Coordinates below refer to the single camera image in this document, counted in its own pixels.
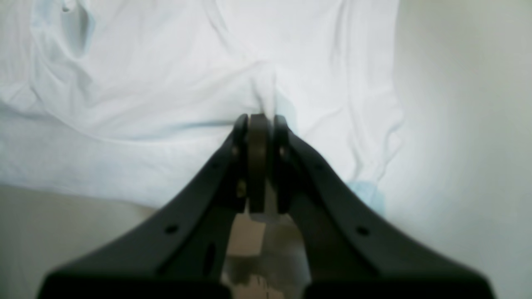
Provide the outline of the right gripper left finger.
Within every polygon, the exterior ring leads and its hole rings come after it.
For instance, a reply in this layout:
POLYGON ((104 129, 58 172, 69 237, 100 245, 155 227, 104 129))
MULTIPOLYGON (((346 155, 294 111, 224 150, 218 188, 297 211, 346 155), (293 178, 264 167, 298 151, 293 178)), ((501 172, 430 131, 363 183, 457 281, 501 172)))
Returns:
POLYGON ((232 132, 161 210, 125 235, 49 273, 39 299, 231 299, 220 282, 234 218, 247 187, 251 133, 263 114, 243 114, 232 132))

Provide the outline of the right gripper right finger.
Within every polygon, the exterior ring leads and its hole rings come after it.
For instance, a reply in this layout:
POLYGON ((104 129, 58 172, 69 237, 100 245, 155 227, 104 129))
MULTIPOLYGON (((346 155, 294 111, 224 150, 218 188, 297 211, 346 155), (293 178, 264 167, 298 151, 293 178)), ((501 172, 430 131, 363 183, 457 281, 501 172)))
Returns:
POLYGON ((311 272, 304 299, 494 298, 482 274, 373 212, 284 117, 272 132, 278 211, 300 230, 311 272))

